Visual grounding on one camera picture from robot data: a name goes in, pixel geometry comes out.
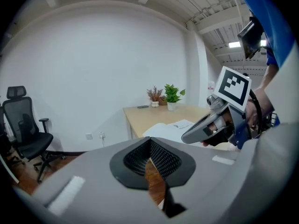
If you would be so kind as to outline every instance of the wire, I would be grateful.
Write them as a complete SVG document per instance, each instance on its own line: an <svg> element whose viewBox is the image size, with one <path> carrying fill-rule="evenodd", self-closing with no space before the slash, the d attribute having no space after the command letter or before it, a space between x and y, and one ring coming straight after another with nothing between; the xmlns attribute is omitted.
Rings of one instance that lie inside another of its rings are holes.
<svg viewBox="0 0 299 224"><path fill-rule="evenodd" d="M268 50L268 51L271 51L271 52L273 52L273 50L272 50L272 48L271 48L271 47L261 46L261 47L259 47L259 48L264 48L264 49L266 49L266 50Z"/></svg>
<svg viewBox="0 0 299 224"><path fill-rule="evenodd" d="M100 134L100 139L102 140L102 145L103 145L103 147L104 147L105 144L104 144L104 135L103 135L103 134Z"/></svg>
<svg viewBox="0 0 299 224"><path fill-rule="evenodd" d="M250 89L249 92L250 97L252 98L252 101L254 103L254 105L256 106L256 112L257 112L257 118L258 118L258 129L257 129L257 133L260 134L261 133L261 129L262 129L262 110L261 110L261 106L256 98L256 95L254 94L254 92L252 91L252 89Z"/></svg>

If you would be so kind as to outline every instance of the blue sleeve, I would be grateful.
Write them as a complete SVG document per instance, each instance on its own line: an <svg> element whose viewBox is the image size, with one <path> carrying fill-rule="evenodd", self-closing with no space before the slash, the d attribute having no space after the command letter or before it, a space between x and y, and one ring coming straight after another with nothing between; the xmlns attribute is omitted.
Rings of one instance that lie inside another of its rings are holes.
<svg viewBox="0 0 299 224"><path fill-rule="evenodd" d="M269 64L278 65L273 52L267 50L267 65Z"/></svg>
<svg viewBox="0 0 299 224"><path fill-rule="evenodd" d="M296 42L289 24L273 1L245 0L245 2L261 23L268 37L269 46L273 50L273 54L267 52L267 63L273 63L275 60L274 64L281 67Z"/></svg>

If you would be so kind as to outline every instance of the potted plant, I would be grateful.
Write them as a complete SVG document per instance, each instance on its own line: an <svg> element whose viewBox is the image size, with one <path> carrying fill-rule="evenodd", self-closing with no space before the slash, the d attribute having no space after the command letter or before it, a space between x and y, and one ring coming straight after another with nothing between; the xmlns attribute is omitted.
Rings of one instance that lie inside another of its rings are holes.
<svg viewBox="0 0 299 224"><path fill-rule="evenodd" d="M177 95L178 88L174 87L174 85L166 84L165 86L165 94L166 94L166 101L167 101L167 108L169 111L174 111L176 109L176 104L180 99L182 95L185 95L185 90L182 90Z"/></svg>
<svg viewBox="0 0 299 224"><path fill-rule="evenodd" d="M159 107L159 99L161 97L162 91L163 89L158 90L155 86L153 89L146 91L146 93L149 96L149 99L151 100L152 107Z"/></svg>

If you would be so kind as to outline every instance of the dried flower arrangement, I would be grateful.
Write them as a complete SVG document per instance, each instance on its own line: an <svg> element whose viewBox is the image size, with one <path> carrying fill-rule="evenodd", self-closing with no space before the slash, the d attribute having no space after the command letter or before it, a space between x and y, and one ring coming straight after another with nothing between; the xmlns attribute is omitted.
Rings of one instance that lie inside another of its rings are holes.
<svg viewBox="0 0 299 224"><path fill-rule="evenodd" d="M156 101L159 101L159 98L160 98L161 95L162 95L162 91L163 91L163 89L158 90L157 87L154 86L153 89L151 89L151 90L146 90L146 93L148 94L149 99L150 99L152 102L156 102Z"/></svg>

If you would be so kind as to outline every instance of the white sticker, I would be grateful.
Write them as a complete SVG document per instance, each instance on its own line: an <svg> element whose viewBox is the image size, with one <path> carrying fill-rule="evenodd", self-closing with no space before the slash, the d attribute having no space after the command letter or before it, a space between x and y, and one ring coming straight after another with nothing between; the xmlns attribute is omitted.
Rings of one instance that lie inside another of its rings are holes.
<svg viewBox="0 0 299 224"><path fill-rule="evenodd" d="M226 66L222 67L214 94L241 111L246 108L251 79Z"/></svg>
<svg viewBox="0 0 299 224"><path fill-rule="evenodd" d="M56 216L61 216L69 205L74 201L78 192L82 189L85 179L83 177L73 176L69 183L59 193L54 201L48 207L48 210Z"/></svg>
<svg viewBox="0 0 299 224"><path fill-rule="evenodd" d="M212 158L212 160L215 161L215 162L220 162L220 163L227 164L227 165L233 165L235 163L234 160L222 158L222 157L219 157L217 155L214 156Z"/></svg>

